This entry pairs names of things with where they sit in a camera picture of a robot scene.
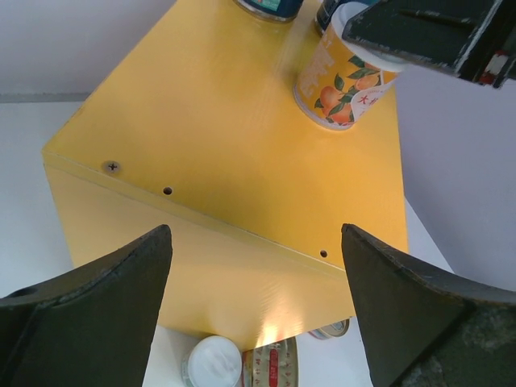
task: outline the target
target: can with orange fruit print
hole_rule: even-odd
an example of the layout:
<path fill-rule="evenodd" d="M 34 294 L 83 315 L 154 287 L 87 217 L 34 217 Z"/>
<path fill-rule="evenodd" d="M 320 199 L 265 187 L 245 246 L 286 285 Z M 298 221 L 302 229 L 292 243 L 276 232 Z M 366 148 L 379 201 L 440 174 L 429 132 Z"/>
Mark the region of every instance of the can with orange fruit print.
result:
<path fill-rule="evenodd" d="M 348 2 L 337 9 L 294 86 L 299 107 L 315 122 L 330 129 L 342 131 L 351 127 L 406 67 L 401 59 L 342 39 L 347 21 L 367 7 Z"/>

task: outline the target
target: black plastic object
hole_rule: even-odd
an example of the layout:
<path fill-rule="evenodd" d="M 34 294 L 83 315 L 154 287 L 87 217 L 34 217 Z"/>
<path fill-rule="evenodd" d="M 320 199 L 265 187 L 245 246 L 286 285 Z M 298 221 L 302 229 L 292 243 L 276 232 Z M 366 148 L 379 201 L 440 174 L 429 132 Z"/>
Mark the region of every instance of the black plastic object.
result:
<path fill-rule="evenodd" d="M 140 387 L 171 259 L 160 226 L 0 299 L 0 386 Z"/>
<path fill-rule="evenodd" d="M 445 272 L 343 227 L 375 387 L 514 387 L 516 293 Z"/>
<path fill-rule="evenodd" d="M 381 0 L 343 38 L 467 81 L 516 76 L 515 0 Z"/>

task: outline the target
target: white round cap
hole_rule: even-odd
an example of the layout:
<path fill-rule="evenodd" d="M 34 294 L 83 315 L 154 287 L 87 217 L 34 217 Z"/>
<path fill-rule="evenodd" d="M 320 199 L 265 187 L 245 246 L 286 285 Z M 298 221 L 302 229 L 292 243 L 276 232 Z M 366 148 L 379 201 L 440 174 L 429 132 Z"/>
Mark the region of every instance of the white round cap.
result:
<path fill-rule="evenodd" d="M 384 54 L 383 52 L 368 50 L 356 44 L 347 42 L 342 39 L 342 33 L 344 26 L 353 16 L 359 14 L 369 6 L 361 2 L 347 2 L 342 6 L 339 6 L 333 16 L 331 17 L 331 26 L 335 29 L 337 36 L 341 41 L 350 49 L 355 55 L 361 60 L 365 60 L 369 64 L 378 67 L 385 71 L 391 71 L 393 73 L 400 73 L 405 70 L 407 62 L 396 56 Z"/>
<path fill-rule="evenodd" d="M 188 374 L 195 387 L 235 387 L 242 373 L 242 355 L 222 336 L 201 341 L 188 360 Z"/>

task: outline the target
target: tin can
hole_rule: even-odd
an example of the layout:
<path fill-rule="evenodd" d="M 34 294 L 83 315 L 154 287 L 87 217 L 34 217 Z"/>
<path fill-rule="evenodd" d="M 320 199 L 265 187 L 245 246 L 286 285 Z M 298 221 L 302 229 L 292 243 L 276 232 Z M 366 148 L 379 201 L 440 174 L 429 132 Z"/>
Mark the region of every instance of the tin can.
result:
<path fill-rule="evenodd" d="M 331 16 L 335 13 L 337 8 L 351 0 L 323 0 L 315 15 L 314 25 L 317 32 L 322 36 L 324 31 L 328 28 L 331 22 Z M 378 0 L 360 0 L 363 4 L 371 5 Z"/>
<path fill-rule="evenodd" d="M 327 327 L 314 329 L 313 331 L 310 331 L 308 333 L 310 333 L 316 339 L 328 340 L 333 339 L 334 337 L 342 337 L 346 335 L 348 329 L 349 320 L 344 320 L 328 325 Z"/>
<path fill-rule="evenodd" d="M 298 16 L 303 0 L 235 0 L 253 15 L 274 22 L 287 23 Z"/>
<path fill-rule="evenodd" d="M 329 129 L 352 127 L 406 68 L 401 59 L 341 38 L 347 21 L 367 7 L 348 2 L 337 9 L 294 86 L 294 98 L 303 112 Z"/>
<path fill-rule="evenodd" d="M 298 387 L 298 379 L 294 337 L 243 354 L 241 387 Z"/>
<path fill-rule="evenodd" d="M 235 387 L 241 372 L 239 349 L 221 336 L 202 340 L 181 363 L 186 387 Z"/>

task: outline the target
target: white table surface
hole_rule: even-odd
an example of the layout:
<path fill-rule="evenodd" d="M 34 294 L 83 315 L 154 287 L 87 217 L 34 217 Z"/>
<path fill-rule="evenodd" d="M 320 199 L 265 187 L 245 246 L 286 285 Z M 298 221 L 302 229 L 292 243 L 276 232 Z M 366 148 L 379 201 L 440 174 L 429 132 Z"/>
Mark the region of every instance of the white table surface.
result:
<path fill-rule="evenodd" d="M 0 297 L 58 276 L 72 263 L 40 150 L 79 102 L 0 104 Z M 410 251 L 451 271 L 407 203 Z M 196 339 L 156 328 L 145 387 L 182 387 L 183 356 Z M 371 381 L 356 319 L 342 338 L 298 336 L 300 387 L 369 387 Z"/>

